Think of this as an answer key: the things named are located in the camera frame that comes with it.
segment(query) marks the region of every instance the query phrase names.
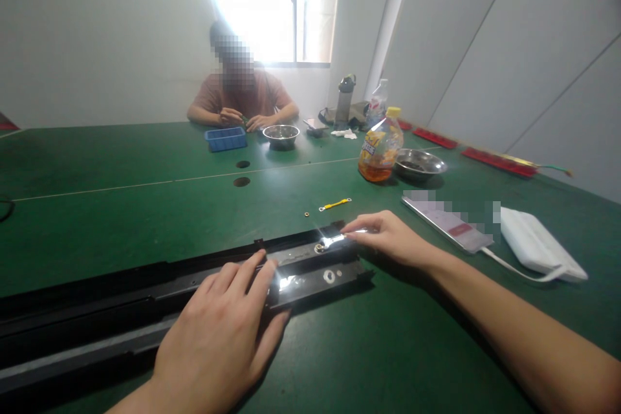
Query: person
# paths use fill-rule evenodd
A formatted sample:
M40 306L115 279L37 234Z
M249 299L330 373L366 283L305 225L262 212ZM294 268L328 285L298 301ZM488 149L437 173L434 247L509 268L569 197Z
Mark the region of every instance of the person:
M209 36L222 73L210 74L203 81L188 109L190 121L220 127L244 125L252 132L297 117L298 106L283 84L255 69L248 49L226 23L212 24Z
M376 234L356 233L361 228ZM395 214L360 215L342 230L358 243L427 273L490 341L543 411L621 411L621 362L455 256L427 243ZM223 413L261 377L289 314L256 343L276 269L265 251L207 277L167 333L153 376L110 412Z

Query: plastic bottle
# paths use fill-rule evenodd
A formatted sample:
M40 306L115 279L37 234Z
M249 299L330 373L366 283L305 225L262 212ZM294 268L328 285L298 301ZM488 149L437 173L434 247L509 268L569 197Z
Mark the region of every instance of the plastic bottle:
M399 149L403 147L403 132L397 118L398 107L388 107L386 117L373 126L364 138L358 170L368 181L379 182L390 177Z
M367 111L367 127L372 128L386 116L386 101L388 100L388 80L380 80L380 85L373 91L371 103Z

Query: forearm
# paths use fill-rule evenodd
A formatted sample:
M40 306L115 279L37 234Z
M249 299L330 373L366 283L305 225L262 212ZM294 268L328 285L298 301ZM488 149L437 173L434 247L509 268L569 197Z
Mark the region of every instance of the forearm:
M274 115L274 124L281 124L284 122L290 122L300 113L298 106L294 102L289 102L285 105L280 112Z
M545 411L617 412L621 363L446 252L429 275L477 324Z
M115 404L106 414L166 412L162 400L155 400L151 381L146 382Z
M188 109L188 120L193 123L198 123L208 126L220 126L220 115L217 113L209 112L203 108L195 105L190 106Z

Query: black cable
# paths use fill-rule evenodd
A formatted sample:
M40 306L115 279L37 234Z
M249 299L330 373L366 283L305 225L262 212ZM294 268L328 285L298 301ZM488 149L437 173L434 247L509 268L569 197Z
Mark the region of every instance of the black cable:
M8 204L8 210L2 217L0 217L0 223L2 223L4 220L9 218L11 216L11 213L13 213L13 211L15 210L15 202L11 201L10 199L0 199L0 203Z

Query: red component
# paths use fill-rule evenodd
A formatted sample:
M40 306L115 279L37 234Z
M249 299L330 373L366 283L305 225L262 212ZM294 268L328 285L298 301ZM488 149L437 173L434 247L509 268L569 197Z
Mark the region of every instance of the red component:
M454 226L453 228L448 230L447 233L449 233L452 237L457 237L461 234L469 232L471 229L472 227L468 223L462 223L457 226Z
M468 147L461 153L461 155L465 155L466 157L473 158L479 162L483 162L505 171L510 171L511 173L515 173L526 178L532 178L532 176L537 173L537 169L533 166L524 165L513 160L509 160L508 158L500 157L499 155L473 149L472 147Z
M397 121L399 122L399 126L403 131L409 131L410 129L412 129L412 125L407 121L403 121L400 118L397 118Z
M412 131L412 133L425 138L426 140L430 140L431 142L435 142L439 146L445 147L446 149L455 149L457 147L457 141L437 135L436 133L432 133L431 131L427 131L423 128L416 128L416 130Z

